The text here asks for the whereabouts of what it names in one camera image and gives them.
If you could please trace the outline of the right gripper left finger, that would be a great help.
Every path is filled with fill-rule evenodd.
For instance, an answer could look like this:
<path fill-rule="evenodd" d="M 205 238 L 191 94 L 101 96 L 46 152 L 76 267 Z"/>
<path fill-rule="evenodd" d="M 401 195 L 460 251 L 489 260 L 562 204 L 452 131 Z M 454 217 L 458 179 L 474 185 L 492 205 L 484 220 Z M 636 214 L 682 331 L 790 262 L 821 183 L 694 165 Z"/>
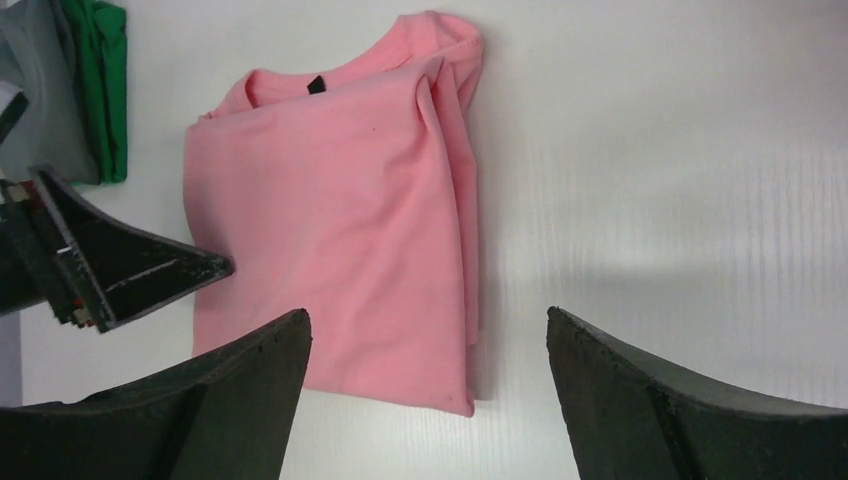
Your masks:
<path fill-rule="evenodd" d="M 76 403 L 1 412 L 5 479 L 276 479 L 312 344 L 291 311 Z"/>

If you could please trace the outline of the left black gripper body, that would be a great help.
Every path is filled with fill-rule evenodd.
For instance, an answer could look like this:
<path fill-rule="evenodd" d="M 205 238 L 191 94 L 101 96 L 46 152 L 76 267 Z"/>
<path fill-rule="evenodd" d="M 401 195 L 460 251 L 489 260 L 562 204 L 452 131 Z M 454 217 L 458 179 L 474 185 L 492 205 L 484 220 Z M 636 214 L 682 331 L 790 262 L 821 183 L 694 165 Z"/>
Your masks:
<path fill-rule="evenodd" d="M 34 183 L 1 181 L 1 313 L 47 303 L 62 324 L 73 320 L 76 295 L 56 261 L 63 243 Z"/>

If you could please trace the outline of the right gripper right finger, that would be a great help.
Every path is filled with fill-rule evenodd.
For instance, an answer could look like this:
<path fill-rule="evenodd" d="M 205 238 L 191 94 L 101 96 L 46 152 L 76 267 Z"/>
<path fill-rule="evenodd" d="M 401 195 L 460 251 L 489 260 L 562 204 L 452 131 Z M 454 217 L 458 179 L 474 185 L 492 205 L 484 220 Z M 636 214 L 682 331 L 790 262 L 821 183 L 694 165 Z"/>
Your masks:
<path fill-rule="evenodd" d="M 743 389 L 548 310 L 547 349 L 584 479 L 843 479 L 847 413 Z"/>

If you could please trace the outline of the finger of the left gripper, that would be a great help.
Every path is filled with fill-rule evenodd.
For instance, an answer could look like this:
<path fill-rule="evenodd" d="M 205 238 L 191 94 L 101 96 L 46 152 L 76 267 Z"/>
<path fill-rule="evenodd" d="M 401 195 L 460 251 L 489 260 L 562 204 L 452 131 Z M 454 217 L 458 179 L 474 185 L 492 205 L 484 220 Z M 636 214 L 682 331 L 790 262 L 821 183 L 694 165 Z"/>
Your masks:
<path fill-rule="evenodd" d="M 82 327 L 115 330 L 234 273 L 223 255 L 111 217 L 49 166 L 31 172 L 53 236 L 47 253 Z"/>

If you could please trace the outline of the pink t shirt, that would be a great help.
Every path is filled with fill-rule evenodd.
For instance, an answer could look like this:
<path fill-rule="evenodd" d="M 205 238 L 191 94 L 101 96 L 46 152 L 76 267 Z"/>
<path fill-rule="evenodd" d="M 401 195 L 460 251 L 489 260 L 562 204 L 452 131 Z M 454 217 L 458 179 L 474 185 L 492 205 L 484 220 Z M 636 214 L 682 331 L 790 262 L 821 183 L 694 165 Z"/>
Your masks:
<path fill-rule="evenodd" d="M 402 15 L 335 69 L 249 72 L 188 127 L 188 227 L 234 265 L 196 294 L 194 355 L 304 309 L 307 388 L 473 415 L 483 47 L 461 17 Z"/>

